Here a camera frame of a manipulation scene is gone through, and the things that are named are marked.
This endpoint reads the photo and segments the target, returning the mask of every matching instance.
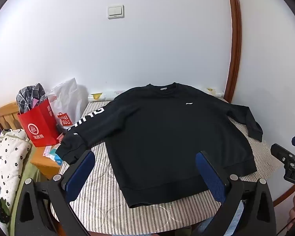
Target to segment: red paper bag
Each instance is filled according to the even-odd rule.
[[[28,112],[18,113],[18,119],[34,146],[58,144],[57,137],[60,133],[48,99]]]

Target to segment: sweatshirt cuff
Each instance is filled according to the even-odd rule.
[[[248,128],[248,136],[249,137],[252,137],[252,138],[262,142],[262,135],[263,135],[262,131],[261,132],[260,131],[255,131],[253,129]]]
[[[71,145],[67,140],[62,140],[61,145],[56,150],[56,154],[69,165],[76,163],[87,149],[84,141],[79,135],[75,135],[73,143],[74,145]]]

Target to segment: sweatshirt sleeve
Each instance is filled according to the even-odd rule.
[[[263,131],[259,123],[255,121],[248,106],[234,105],[216,98],[218,109],[235,121],[244,124],[248,129],[248,136],[262,142]]]
[[[56,154],[68,164],[75,163],[81,155],[115,130],[122,129],[128,116],[139,108],[122,101],[112,101],[106,106],[81,118],[68,129]]]

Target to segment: wooden bed headboard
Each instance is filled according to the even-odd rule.
[[[17,113],[18,105],[16,101],[0,107],[0,129],[21,129],[22,126]]]

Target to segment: green cloth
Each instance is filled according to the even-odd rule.
[[[10,226],[9,226],[9,235],[10,236],[14,236],[16,210],[18,207],[18,200],[21,195],[22,186],[24,184],[24,181],[29,177],[32,178],[35,182],[41,182],[41,181],[47,180],[47,178],[38,170],[38,168],[30,162],[35,151],[36,151],[36,147],[32,144],[32,148],[27,153],[27,156],[23,162],[22,177],[20,179],[18,190],[15,195],[14,203],[12,206],[11,222],[10,222]]]

